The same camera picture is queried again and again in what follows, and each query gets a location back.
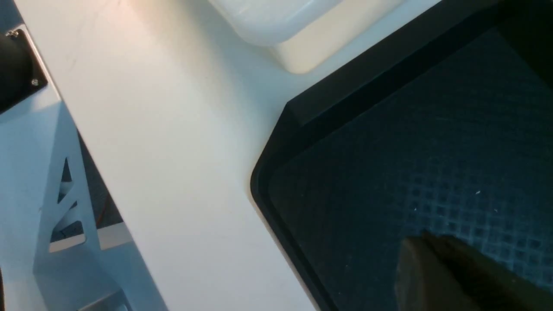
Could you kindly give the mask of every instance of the triangular cutout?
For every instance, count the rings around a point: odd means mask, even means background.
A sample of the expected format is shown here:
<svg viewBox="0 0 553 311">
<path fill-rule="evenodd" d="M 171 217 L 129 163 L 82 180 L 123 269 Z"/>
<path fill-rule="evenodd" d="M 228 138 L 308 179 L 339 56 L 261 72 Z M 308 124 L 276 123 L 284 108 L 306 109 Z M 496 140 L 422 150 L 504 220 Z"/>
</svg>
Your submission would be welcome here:
<svg viewBox="0 0 553 311">
<path fill-rule="evenodd" d="M 50 236 L 50 252 L 58 252 L 86 242 L 86 236 L 80 220 L 76 220 L 77 202 L 73 203 L 69 211 L 54 227 Z"/>
<path fill-rule="evenodd" d="M 60 189 L 58 191 L 58 204 L 61 202 L 69 190 L 73 187 L 73 178 L 71 176 L 71 170 L 69 169 L 69 162 L 65 158 L 64 169 L 61 173 Z"/>
</svg>

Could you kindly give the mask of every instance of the screw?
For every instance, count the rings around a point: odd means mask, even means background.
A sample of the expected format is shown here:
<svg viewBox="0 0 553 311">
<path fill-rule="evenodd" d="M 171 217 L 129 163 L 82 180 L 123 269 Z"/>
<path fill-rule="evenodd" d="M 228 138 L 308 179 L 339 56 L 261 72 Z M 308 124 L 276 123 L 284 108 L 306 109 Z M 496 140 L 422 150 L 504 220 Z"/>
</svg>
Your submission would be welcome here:
<svg viewBox="0 0 553 311">
<path fill-rule="evenodd" d="M 17 30 L 10 30 L 6 33 L 6 36 L 17 38 L 17 36 L 19 36 L 19 33 L 17 32 Z"/>
</svg>

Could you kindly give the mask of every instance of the dark object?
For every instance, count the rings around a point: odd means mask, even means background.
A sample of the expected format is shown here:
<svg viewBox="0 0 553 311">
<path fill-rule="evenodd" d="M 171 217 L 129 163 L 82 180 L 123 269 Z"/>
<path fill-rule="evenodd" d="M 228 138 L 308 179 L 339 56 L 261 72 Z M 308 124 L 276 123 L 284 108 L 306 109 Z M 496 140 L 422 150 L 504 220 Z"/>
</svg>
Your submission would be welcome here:
<svg viewBox="0 0 553 311">
<path fill-rule="evenodd" d="M 46 83 L 23 31 L 0 35 L 0 113 L 42 89 Z"/>
<path fill-rule="evenodd" d="M 399 311 L 546 311 L 553 296 L 453 236 L 407 237 L 395 284 Z"/>
<path fill-rule="evenodd" d="M 422 229 L 553 288 L 552 6 L 443 0 L 286 105 L 252 193 L 322 310 L 396 310 Z"/>
</svg>

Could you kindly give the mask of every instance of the grid pattern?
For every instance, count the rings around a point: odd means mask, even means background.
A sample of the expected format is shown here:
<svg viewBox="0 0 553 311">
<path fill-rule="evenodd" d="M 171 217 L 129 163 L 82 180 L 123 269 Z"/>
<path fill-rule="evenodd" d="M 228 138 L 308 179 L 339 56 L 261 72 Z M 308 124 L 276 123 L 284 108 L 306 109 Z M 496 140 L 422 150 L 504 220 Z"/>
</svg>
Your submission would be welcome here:
<svg viewBox="0 0 553 311">
<path fill-rule="evenodd" d="M 553 92 L 492 29 L 280 167 L 271 200 L 340 310 L 396 310 L 403 237 L 553 289 Z"/>
</svg>

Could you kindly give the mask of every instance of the white metal frame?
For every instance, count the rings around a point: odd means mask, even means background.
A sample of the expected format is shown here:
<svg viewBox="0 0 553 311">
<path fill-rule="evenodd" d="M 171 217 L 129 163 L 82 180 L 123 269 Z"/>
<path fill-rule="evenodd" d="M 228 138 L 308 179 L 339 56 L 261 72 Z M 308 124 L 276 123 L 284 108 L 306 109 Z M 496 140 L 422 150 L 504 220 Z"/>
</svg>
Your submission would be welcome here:
<svg viewBox="0 0 553 311">
<path fill-rule="evenodd" d="M 28 36 L 24 25 L 17 28 Z M 121 289 L 135 311 L 166 309 L 124 224 L 101 230 L 100 241 L 77 129 L 47 78 L 46 87 L 0 115 L 6 310 L 74 311 Z M 70 183 L 61 182 L 66 159 Z M 84 235 L 50 243 L 55 228 L 74 221 Z"/>
</svg>

